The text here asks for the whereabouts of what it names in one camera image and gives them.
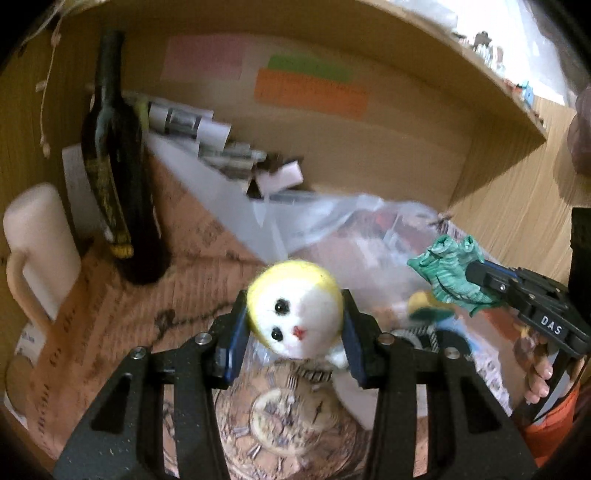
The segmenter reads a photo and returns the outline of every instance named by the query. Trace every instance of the dark glass bottle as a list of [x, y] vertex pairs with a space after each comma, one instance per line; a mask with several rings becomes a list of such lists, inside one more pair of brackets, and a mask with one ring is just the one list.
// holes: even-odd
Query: dark glass bottle
[[148, 284], [164, 274], [170, 255], [152, 203], [141, 123], [121, 96], [124, 39], [123, 32], [110, 31], [100, 41], [95, 102], [82, 127], [82, 154], [119, 271], [132, 283]]

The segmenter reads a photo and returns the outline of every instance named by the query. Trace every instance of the bottle label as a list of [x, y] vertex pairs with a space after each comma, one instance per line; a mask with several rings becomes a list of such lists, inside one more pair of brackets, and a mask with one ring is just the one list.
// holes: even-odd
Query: bottle label
[[110, 233], [105, 235], [105, 238], [109, 242], [111, 253], [120, 259], [133, 257], [134, 247], [131, 245], [131, 235], [117, 195], [111, 158], [106, 156], [85, 160], [84, 167], [97, 197], [99, 209], [105, 217], [108, 227], [105, 231]]

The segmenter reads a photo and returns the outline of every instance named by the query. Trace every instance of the newspaper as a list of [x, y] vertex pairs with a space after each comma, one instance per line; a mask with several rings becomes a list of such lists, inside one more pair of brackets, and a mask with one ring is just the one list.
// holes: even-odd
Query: newspaper
[[121, 279], [103, 242], [85, 255], [30, 382], [30, 435], [52, 458], [134, 346], [173, 349], [207, 330], [262, 268], [165, 167], [149, 162], [172, 265], [157, 284], [136, 287]]

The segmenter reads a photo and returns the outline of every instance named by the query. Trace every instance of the orange paper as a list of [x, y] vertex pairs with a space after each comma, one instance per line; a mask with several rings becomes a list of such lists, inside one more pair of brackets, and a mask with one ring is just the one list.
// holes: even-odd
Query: orange paper
[[260, 69], [255, 100], [360, 120], [367, 110], [368, 94], [360, 87], [301, 73]]

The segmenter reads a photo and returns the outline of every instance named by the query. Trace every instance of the screw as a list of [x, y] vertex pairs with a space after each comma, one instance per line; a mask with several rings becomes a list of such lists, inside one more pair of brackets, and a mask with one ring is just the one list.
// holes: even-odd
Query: screw
[[443, 353], [445, 354], [446, 357], [448, 357], [450, 360], [457, 360], [458, 358], [461, 357], [460, 355], [460, 351], [457, 348], [454, 348], [452, 346], [447, 347]]
[[380, 345], [392, 345], [394, 342], [396, 341], [396, 337], [394, 335], [392, 335], [391, 333], [381, 333], [378, 336], [378, 343]]
[[146, 356], [146, 349], [142, 346], [137, 346], [131, 351], [131, 358], [134, 360], [141, 360]]
[[202, 332], [195, 335], [195, 343], [198, 345], [207, 345], [212, 340], [212, 336], [207, 332]]

